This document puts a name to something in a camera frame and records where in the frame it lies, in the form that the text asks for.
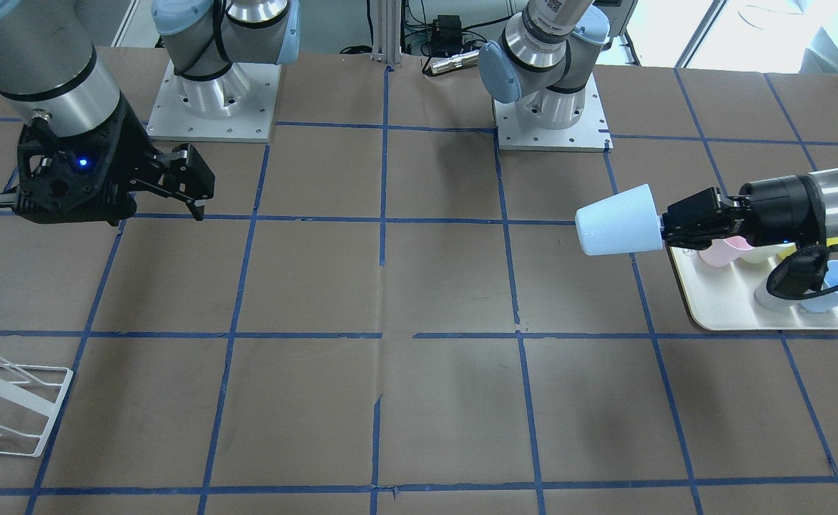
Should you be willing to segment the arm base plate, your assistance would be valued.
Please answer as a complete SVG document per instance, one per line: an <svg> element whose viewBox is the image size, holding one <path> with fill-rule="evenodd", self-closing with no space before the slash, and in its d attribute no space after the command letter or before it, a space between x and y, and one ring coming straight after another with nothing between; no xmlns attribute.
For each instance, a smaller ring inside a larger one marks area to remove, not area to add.
<svg viewBox="0 0 838 515"><path fill-rule="evenodd" d="M208 82L174 74L169 63L147 133L160 141L268 143L282 66L234 63Z"/></svg>
<svg viewBox="0 0 838 515"><path fill-rule="evenodd" d="M543 89L510 104L494 99L492 111L501 149L603 152L613 147L593 75L578 92Z"/></svg>

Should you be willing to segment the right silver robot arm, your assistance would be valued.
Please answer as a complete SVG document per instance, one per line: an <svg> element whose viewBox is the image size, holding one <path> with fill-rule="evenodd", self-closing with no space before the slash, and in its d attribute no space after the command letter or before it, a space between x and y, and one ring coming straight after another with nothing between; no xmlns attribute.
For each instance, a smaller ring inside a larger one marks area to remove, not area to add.
<svg viewBox="0 0 838 515"><path fill-rule="evenodd" d="M154 1L155 29L169 53L170 97L199 122L259 113L245 66L295 62L296 1ZM216 177L193 144L158 150L70 7L0 1L0 95L24 124L18 183L0 209L36 224L131 218L135 192L187 206L196 220Z"/></svg>

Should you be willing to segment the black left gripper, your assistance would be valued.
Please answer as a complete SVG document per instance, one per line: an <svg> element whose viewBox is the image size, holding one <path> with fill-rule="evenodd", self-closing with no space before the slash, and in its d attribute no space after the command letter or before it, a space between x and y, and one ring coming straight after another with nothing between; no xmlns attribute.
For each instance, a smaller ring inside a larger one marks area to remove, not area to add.
<svg viewBox="0 0 838 515"><path fill-rule="evenodd" d="M668 247L683 249L707 249L717 239L737 235L753 247L827 241L822 196L810 175L748 182L739 196L744 204L719 188L707 188L669 205L661 216L662 239ZM744 221L737 228L739 220Z"/></svg>

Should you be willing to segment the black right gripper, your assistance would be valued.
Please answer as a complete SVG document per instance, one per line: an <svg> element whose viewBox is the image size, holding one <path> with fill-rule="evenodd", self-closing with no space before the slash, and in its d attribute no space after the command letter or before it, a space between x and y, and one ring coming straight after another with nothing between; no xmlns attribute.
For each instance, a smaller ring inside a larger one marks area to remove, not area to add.
<svg viewBox="0 0 838 515"><path fill-rule="evenodd" d="M98 127L72 137L54 136L34 118L21 128L16 158L13 211L37 224L118 225L136 212L131 192L169 195L203 221L215 195L215 174L199 150L191 143L155 149L125 97Z"/></svg>

